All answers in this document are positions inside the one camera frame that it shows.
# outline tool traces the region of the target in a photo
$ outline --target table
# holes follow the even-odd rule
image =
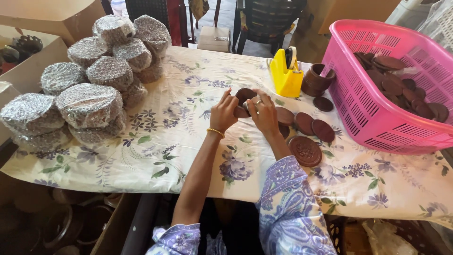
[[[304,169],[324,213],[431,220],[453,229],[453,172],[441,153],[402,156],[357,145],[336,110],[320,112],[307,95],[275,94],[266,60],[172,46],[164,58],[164,76],[146,85],[147,99],[128,112],[119,138],[101,147],[73,140],[51,153],[19,149],[1,170],[24,181],[79,191],[177,193],[206,135],[211,106],[230,86],[232,94],[242,87],[261,88],[276,105],[306,112],[335,130],[332,144],[310,137],[320,145],[323,161]],[[307,70],[310,64],[302,66]],[[253,121],[240,119],[221,140],[208,195],[255,202],[274,162]]]

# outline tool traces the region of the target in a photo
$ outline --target gold bangle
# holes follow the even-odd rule
[[[214,132],[217,132],[217,133],[219,133],[219,134],[222,136],[222,139],[225,138],[225,135],[224,135],[222,132],[220,132],[220,131],[218,131],[218,130],[215,130],[214,128],[208,128],[208,129],[206,129],[206,131],[214,131]]]

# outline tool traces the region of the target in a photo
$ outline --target pink plastic basket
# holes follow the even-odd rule
[[[371,20],[339,20],[330,26],[332,38],[323,64],[337,79],[329,88],[349,135],[379,151],[424,154],[453,147],[453,56],[416,31]],[[405,74],[426,91],[426,102],[448,107],[445,123],[411,114],[386,99],[353,52],[380,53],[401,59],[417,74]]]

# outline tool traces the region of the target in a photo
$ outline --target purple paisley kurta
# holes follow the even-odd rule
[[[336,255],[323,214],[308,185],[307,174],[294,156],[280,159],[266,172],[260,200],[260,240],[264,253]],[[195,255],[200,224],[156,228],[156,244],[146,255]],[[207,254],[226,255],[222,233],[208,237]]]

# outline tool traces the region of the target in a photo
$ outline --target cardboard box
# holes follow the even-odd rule
[[[14,88],[21,94],[38,93],[41,91],[40,81],[44,69],[54,63],[69,62],[67,47],[57,35],[0,25],[1,42],[10,42],[13,37],[20,37],[21,33],[41,39],[43,49],[1,75],[0,81],[12,83]]]
[[[305,63],[321,63],[329,45],[329,34],[317,34],[313,29],[303,31],[296,28],[290,46],[297,49],[297,60]]]
[[[202,27],[197,49],[230,52],[230,30],[227,28]]]
[[[308,0],[299,22],[318,34],[329,34],[337,20],[376,20],[385,22],[400,0]]]
[[[100,0],[2,1],[0,25],[61,36],[66,46],[92,36],[94,22],[105,16]]]
[[[20,93],[11,84],[0,81],[0,109],[2,109],[7,103],[19,96]],[[2,145],[12,133],[9,128],[5,127],[0,122],[0,145]]]

